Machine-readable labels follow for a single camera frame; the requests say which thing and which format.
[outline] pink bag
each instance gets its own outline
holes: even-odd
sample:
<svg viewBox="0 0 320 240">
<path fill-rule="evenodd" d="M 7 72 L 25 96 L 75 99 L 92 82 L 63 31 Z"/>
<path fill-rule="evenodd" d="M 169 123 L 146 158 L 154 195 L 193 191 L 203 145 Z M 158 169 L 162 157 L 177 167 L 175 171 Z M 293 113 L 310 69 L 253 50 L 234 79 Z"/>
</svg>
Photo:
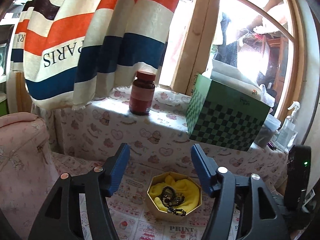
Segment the pink bag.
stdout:
<svg viewBox="0 0 320 240">
<path fill-rule="evenodd" d="M 48 139 L 44 120 L 35 114 L 0 118 L 0 208 L 22 239 L 59 176 Z"/>
</svg>

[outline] metal screw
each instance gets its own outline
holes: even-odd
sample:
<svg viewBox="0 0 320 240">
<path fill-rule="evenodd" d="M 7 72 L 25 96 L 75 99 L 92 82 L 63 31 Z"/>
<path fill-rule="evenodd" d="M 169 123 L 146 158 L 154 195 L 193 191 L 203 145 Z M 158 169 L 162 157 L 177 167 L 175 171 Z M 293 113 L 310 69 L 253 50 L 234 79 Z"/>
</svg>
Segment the metal screw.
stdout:
<svg viewBox="0 0 320 240">
<path fill-rule="evenodd" d="M 254 174 L 251 175 L 251 178 L 253 178 L 255 180 L 258 180 L 258 179 L 260 179 L 260 176 L 258 174 L 254 173 Z"/>
<path fill-rule="evenodd" d="M 93 170 L 94 170 L 94 172 L 101 172 L 103 170 L 103 167 L 97 166 Z"/>
<path fill-rule="evenodd" d="M 68 173 L 62 173 L 61 176 L 60 176 L 61 179 L 66 179 L 68 177 L 69 177 Z"/>
<path fill-rule="evenodd" d="M 220 172 L 220 173 L 227 173 L 228 172 L 228 169 L 226 168 L 226 167 L 219 167 L 218 168 L 218 171 Z"/>
</svg>

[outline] red supplement bottle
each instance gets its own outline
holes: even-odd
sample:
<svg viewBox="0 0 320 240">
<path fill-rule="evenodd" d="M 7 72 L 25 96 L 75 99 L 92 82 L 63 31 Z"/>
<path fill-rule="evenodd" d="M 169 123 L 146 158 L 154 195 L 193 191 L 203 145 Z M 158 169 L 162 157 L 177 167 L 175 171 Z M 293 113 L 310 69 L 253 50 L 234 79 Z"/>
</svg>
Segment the red supplement bottle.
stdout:
<svg viewBox="0 0 320 240">
<path fill-rule="evenodd" d="M 133 82 L 129 109 L 137 115 L 148 114 L 151 108 L 153 93 L 155 92 L 156 75 L 146 71 L 138 71 L 137 79 Z"/>
</svg>

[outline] curtain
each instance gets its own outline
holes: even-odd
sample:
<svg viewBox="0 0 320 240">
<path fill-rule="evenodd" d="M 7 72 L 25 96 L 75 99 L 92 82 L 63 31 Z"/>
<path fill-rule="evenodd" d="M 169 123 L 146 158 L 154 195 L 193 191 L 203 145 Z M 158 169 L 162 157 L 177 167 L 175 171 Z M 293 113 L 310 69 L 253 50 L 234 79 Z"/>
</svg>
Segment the curtain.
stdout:
<svg viewBox="0 0 320 240">
<path fill-rule="evenodd" d="M 39 107 L 83 107 L 130 86 L 140 69 L 157 73 L 178 2 L 28 0 L 11 70 L 24 72 Z"/>
</svg>

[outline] spray bottle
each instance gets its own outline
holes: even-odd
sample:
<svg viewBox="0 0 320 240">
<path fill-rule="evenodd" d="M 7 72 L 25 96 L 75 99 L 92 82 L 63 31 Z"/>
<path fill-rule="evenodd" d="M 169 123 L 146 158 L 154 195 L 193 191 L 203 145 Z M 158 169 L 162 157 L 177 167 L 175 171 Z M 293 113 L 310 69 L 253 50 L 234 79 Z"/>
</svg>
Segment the spray bottle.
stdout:
<svg viewBox="0 0 320 240">
<path fill-rule="evenodd" d="M 275 141 L 276 147 L 281 150 L 287 149 L 291 137 L 295 134 L 295 115 L 297 114 L 297 111 L 300 108 L 300 103 L 297 101 L 293 101 L 292 105 L 288 108 L 288 110 L 291 110 L 293 108 L 294 110 L 292 111 L 291 115 L 288 115 L 284 120 L 283 126 L 279 131 L 279 136 Z"/>
</svg>

